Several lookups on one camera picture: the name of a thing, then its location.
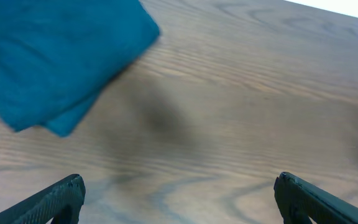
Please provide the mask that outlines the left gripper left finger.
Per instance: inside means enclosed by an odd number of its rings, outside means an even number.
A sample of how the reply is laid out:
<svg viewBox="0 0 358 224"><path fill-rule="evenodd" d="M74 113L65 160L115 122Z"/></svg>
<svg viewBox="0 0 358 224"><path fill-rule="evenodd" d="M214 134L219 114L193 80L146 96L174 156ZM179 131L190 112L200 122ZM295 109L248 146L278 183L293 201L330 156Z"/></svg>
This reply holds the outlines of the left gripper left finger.
<svg viewBox="0 0 358 224"><path fill-rule="evenodd" d="M82 176L71 174L0 212L0 224L78 224L85 194Z"/></svg>

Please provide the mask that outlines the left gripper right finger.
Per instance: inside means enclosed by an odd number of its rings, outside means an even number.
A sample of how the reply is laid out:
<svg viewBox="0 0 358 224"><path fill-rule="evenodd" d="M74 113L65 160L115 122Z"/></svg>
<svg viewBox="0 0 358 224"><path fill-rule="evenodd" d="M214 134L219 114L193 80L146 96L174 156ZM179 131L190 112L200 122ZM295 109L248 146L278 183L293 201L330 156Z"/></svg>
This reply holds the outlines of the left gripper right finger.
<svg viewBox="0 0 358 224"><path fill-rule="evenodd" d="M284 224L358 224L358 208L289 173L275 180L274 197Z"/></svg>

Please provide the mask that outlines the navy blue shorts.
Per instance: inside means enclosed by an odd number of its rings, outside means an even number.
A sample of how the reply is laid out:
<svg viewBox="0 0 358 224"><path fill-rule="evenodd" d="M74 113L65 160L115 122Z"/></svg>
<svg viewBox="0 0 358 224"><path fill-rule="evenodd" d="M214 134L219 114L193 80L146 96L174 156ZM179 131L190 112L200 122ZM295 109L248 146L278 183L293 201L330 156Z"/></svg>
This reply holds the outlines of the navy blue shorts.
<svg viewBox="0 0 358 224"><path fill-rule="evenodd" d="M159 28L138 0L0 0L0 118L22 131L101 91Z"/></svg>

